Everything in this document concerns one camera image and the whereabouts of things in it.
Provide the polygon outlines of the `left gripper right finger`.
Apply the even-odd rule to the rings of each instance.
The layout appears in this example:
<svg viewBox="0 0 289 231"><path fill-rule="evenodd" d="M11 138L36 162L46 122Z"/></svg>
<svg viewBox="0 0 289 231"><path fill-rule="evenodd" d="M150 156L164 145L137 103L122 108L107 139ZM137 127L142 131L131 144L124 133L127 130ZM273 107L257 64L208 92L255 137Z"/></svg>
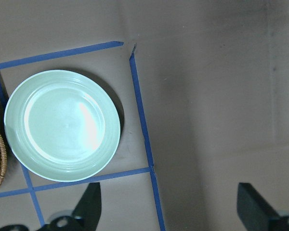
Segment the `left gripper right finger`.
<svg viewBox="0 0 289 231"><path fill-rule="evenodd" d="M289 231L289 215L280 215L250 184L240 182L236 211L248 231Z"/></svg>

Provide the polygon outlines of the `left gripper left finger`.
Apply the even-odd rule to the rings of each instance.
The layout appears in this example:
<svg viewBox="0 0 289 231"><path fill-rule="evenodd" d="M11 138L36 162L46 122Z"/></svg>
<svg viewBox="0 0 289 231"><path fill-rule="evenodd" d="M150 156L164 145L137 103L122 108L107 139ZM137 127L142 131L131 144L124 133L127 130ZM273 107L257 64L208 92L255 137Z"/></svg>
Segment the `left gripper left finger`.
<svg viewBox="0 0 289 231"><path fill-rule="evenodd" d="M100 183L89 183L71 215L60 216L40 231L95 231L101 217Z"/></svg>

